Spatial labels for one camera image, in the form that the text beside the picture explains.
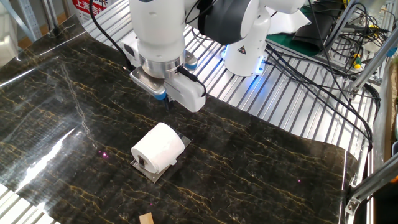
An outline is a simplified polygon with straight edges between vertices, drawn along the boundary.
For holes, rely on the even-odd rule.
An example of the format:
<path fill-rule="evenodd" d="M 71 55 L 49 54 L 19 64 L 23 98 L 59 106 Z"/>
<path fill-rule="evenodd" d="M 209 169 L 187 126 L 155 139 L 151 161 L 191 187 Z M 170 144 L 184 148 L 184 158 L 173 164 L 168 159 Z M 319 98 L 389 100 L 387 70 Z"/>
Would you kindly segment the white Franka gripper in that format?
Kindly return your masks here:
<path fill-rule="evenodd" d="M 191 112 L 199 111 L 205 104 L 205 88 L 197 78 L 184 68 L 185 62 L 194 62 L 182 38 L 169 44 L 150 44 L 140 40 L 135 33 L 122 40 L 127 58 L 136 67 L 129 76 L 132 81 L 158 100 L 163 100 L 169 110 L 169 101 L 180 103 Z"/>

